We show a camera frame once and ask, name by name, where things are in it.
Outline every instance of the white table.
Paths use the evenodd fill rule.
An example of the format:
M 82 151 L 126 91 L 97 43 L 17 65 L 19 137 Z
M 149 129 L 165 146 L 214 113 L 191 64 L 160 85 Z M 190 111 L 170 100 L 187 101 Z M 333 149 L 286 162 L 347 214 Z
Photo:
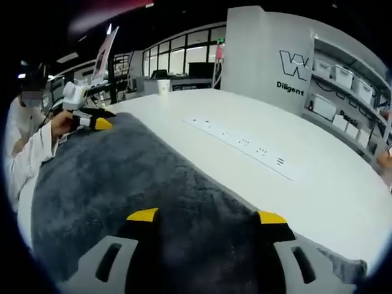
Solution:
M 392 197 L 360 156 L 321 128 L 274 106 L 213 89 L 145 96 L 110 108 L 129 112 L 248 207 L 272 211 L 295 232 L 371 272 L 392 231 Z M 289 180 L 251 156 L 184 122 L 193 118 L 284 152 Z M 36 178 L 21 193 L 19 223 L 31 243 Z

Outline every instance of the power strip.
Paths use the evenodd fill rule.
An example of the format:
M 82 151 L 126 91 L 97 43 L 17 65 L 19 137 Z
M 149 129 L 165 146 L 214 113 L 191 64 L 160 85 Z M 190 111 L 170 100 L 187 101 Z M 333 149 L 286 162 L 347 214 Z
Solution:
M 267 142 L 260 142 L 233 131 L 224 129 L 208 119 L 184 119 L 183 122 L 190 124 L 220 141 L 240 150 L 251 158 L 266 165 L 278 174 L 291 181 L 296 181 L 303 176 L 304 168 L 294 164 L 284 152 L 277 146 Z

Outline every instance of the gray fluffy blanket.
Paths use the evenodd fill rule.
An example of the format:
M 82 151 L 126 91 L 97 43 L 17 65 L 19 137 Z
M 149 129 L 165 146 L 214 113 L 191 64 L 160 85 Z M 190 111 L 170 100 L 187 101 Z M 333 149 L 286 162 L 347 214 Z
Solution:
M 256 293 L 252 245 L 241 228 L 252 211 L 130 114 L 111 121 L 110 130 L 72 134 L 40 169 L 32 242 L 54 281 L 76 272 L 78 259 L 116 235 L 128 215 L 159 207 L 164 264 L 179 292 Z M 330 259 L 343 281 L 363 277 L 362 262 Z

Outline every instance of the pink object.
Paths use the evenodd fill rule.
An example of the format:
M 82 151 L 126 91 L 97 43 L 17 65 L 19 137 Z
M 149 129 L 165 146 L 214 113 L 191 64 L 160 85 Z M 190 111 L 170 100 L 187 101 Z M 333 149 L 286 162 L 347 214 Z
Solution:
M 220 45 L 218 45 L 216 47 L 216 56 L 218 59 L 222 59 L 223 58 L 223 50 L 222 47 Z

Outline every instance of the letter w logo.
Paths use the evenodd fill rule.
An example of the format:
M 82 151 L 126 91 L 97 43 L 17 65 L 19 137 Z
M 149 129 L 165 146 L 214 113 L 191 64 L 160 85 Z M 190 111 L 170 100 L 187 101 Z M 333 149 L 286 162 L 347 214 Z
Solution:
M 283 73 L 285 75 L 291 75 L 292 77 L 294 77 L 296 73 L 300 80 L 306 81 L 308 75 L 306 64 L 309 61 L 309 58 L 305 61 L 304 56 L 296 53 L 291 56 L 290 52 L 284 50 L 279 50 L 279 53 L 281 54 Z

